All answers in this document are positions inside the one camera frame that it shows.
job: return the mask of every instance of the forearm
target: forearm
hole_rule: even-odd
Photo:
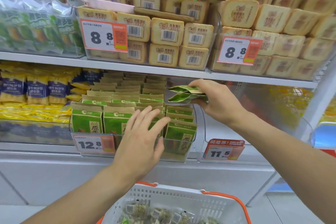
[[[334,223],[335,158],[249,112],[229,126],[270,162],[313,213],[327,224]]]
[[[22,224],[95,224],[128,191],[125,184],[107,167]]]

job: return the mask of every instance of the white shelf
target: white shelf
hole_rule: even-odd
[[[241,74],[218,73],[218,72],[212,72],[209,69],[206,69],[205,71],[198,71],[198,70],[179,69],[179,68],[146,66],[146,65],[136,65],[136,64],[127,64],[127,63],[115,63],[115,62],[108,62],[108,61],[88,60],[86,57],[74,59],[74,58],[23,54],[23,53],[15,53],[15,52],[0,52],[0,59],[13,60],[13,61],[24,61],[24,62],[35,62],[35,63],[41,63],[41,64],[110,69],[110,70],[118,70],[118,71],[125,71],[125,72],[162,74],[162,75],[168,75],[168,76],[179,76],[179,77],[188,77],[188,78],[203,78],[203,79],[233,81],[233,82],[250,82],[250,83],[292,86],[292,87],[297,86],[297,87],[310,88],[310,89],[314,89],[317,87],[317,82],[259,77],[259,76],[241,75]]]

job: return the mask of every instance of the white plastic basket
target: white plastic basket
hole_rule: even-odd
[[[127,198],[147,202],[149,207],[182,208],[195,214],[192,224],[203,216],[213,217],[222,224],[251,224],[245,205],[234,196],[146,182],[135,184],[107,211],[101,224],[117,224]]]

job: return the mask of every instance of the tiled floor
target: tiled floor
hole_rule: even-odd
[[[0,205],[0,223],[19,224],[41,209],[42,206]],[[323,224],[291,193],[267,193],[248,212],[252,224]]]

